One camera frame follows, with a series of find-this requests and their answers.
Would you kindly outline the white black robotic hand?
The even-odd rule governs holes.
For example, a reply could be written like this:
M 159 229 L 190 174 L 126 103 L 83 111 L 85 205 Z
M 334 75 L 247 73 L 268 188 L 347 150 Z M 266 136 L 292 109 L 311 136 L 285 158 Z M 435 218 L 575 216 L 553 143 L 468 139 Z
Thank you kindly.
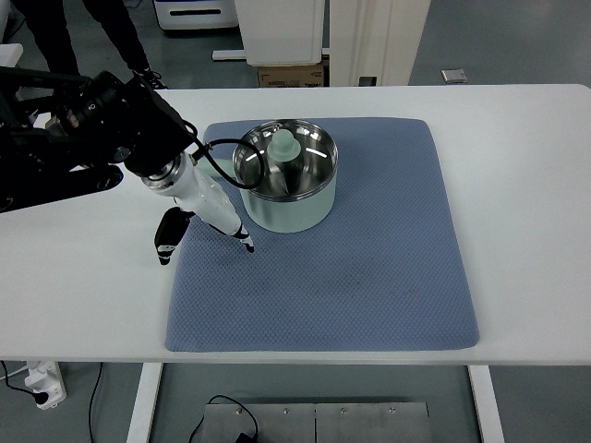
M 198 169 L 186 153 L 178 155 L 161 171 L 142 182 L 155 194 L 172 198 L 175 206 L 167 210 L 156 230 L 154 246 L 160 264 L 167 265 L 194 216 L 215 231 L 233 237 L 250 253 L 254 244 L 235 207 L 220 185 Z

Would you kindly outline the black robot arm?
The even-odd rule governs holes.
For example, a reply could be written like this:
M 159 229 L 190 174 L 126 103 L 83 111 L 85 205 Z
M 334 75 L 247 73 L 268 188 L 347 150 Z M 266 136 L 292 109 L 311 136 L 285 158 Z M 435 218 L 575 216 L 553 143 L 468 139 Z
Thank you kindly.
M 1 70 L 1 211 L 103 192 L 129 170 L 153 176 L 196 131 L 143 78 L 123 82 Z

